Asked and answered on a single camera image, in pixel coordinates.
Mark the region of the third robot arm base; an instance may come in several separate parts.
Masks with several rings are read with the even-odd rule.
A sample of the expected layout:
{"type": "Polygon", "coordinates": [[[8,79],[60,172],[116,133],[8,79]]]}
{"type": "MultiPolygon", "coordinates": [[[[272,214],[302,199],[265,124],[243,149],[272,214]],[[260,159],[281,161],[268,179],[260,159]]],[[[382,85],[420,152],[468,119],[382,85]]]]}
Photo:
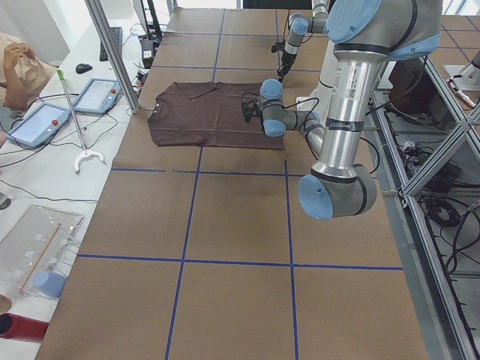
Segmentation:
{"type": "Polygon", "coordinates": [[[446,82],[456,91],[479,90],[479,52],[467,65],[447,64],[444,66],[448,78],[446,82]]]}

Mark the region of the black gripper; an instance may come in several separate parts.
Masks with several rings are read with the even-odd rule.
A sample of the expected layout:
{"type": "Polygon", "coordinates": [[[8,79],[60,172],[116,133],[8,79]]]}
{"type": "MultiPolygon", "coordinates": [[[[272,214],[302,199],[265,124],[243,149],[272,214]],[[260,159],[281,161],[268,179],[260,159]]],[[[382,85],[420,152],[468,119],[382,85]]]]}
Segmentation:
{"type": "MultiPolygon", "coordinates": [[[[280,66],[277,69],[277,74],[288,74],[295,60],[296,60],[296,54],[291,54],[289,52],[282,52],[280,66]]],[[[277,80],[280,84],[282,84],[284,82],[284,76],[279,75],[277,80]]]]}
{"type": "Polygon", "coordinates": [[[258,107],[258,100],[253,98],[246,98],[241,101],[241,112],[245,123],[250,123],[252,118],[260,117],[260,109],[258,107]]]}

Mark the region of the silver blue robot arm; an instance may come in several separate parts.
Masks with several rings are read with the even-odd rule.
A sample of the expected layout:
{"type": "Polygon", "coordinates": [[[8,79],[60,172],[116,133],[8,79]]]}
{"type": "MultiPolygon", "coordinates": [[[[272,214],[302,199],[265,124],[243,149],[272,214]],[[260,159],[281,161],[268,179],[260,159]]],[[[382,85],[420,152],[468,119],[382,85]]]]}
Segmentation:
{"type": "Polygon", "coordinates": [[[289,30],[288,36],[271,47],[272,53],[281,53],[277,69],[277,79],[280,83],[292,69],[301,45],[307,42],[304,39],[305,35],[326,33],[327,19],[334,3],[335,1],[312,1],[311,16],[303,16],[300,13],[288,15],[285,25],[285,29],[289,30]]]}
{"type": "Polygon", "coordinates": [[[304,212],[314,219],[360,215],[376,201],[368,170],[356,163],[368,101],[389,62],[432,53],[440,42],[441,1],[314,1],[312,14],[289,18],[289,34],[277,43],[282,63],[278,79],[267,79],[257,94],[245,94],[244,119],[260,119],[268,137],[298,131],[316,156],[298,185],[304,212]],[[313,94],[313,106],[301,111],[282,101],[285,77],[304,36],[325,33],[332,42],[333,83],[325,95],[313,94]]]}

